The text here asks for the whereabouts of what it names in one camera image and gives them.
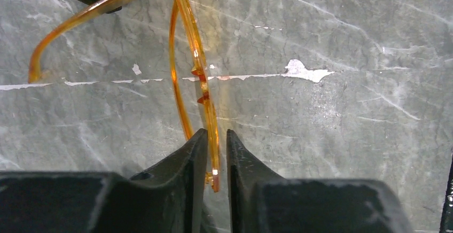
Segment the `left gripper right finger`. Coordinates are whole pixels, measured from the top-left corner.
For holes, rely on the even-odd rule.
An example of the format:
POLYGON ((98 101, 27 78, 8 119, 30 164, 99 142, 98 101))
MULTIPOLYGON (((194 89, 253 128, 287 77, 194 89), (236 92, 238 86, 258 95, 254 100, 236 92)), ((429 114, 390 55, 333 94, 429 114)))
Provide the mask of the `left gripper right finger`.
POLYGON ((284 178, 226 134, 232 232, 413 232, 398 197, 365 178, 284 178))

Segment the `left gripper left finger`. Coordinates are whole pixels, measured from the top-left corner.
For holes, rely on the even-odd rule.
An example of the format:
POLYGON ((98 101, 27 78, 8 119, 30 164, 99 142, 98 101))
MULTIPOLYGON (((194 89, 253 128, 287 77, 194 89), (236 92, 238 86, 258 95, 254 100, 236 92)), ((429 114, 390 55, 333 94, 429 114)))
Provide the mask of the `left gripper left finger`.
POLYGON ((1 232, 199 232, 207 131, 152 167, 1 172, 1 232))

